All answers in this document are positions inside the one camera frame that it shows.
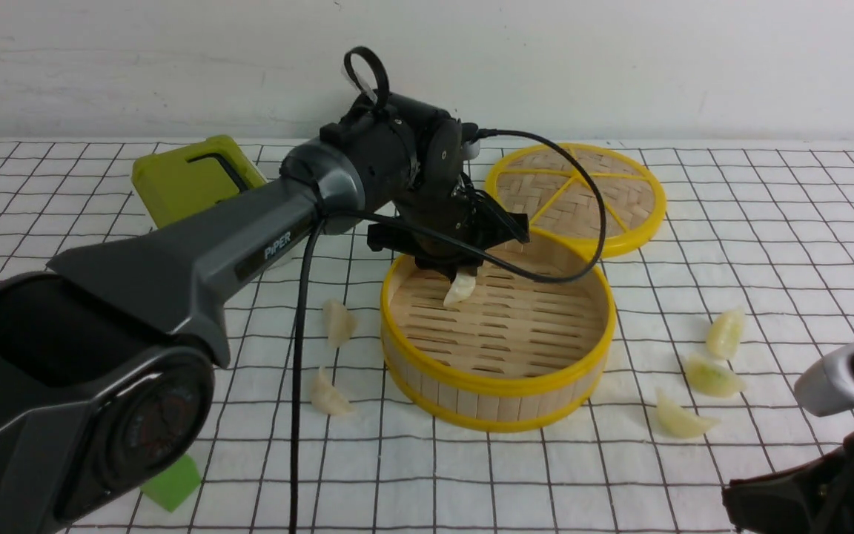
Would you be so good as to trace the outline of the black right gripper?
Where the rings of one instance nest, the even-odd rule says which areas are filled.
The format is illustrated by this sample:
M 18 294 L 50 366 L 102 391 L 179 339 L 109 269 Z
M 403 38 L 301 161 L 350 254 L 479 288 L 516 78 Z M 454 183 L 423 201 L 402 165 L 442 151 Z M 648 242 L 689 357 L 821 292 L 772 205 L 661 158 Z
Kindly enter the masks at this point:
M 854 533 L 854 432 L 813 462 L 732 480 L 721 494 L 738 532 Z

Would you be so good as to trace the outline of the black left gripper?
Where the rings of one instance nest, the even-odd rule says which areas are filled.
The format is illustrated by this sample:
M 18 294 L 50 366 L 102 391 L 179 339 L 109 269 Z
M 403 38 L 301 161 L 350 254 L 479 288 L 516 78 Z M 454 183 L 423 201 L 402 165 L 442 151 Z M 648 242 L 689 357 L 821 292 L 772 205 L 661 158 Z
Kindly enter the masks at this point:
M 448 280 L 457 276 L 477 277 L 484 260 L 450 244 L 461 241 L 472 247 L 488 250 L 509 241 L 528 243 L 531 240 L 529 217 L 506 211 L 485 191 L 472 185 L 461 174 L 450 189 L 428 191 L 404 190 L 394 199 L 396 220 L 444 234 L 443 240 L 404 230 L 387 223 L 373 223 L 367 231 L 367 246 L 373 252 L 384 249 L 414 257 L 414 266 L 423 271 L 435 271 Z

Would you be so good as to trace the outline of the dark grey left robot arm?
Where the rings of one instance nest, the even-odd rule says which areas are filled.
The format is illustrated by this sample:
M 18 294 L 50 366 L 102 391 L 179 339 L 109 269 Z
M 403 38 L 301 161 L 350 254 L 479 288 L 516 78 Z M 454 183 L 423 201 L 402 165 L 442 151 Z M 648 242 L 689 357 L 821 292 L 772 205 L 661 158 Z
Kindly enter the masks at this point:
M 360 96 L 280 176 L 133 239 L 71 248 L 0 282 L 0 533 L 53 533 L 175 464 L 230 361 L 224 306 L 316 229 L 396 204 L 376 249 L 453 277 L 529 239 L 468 185 L 479 129 L 399 95 Z

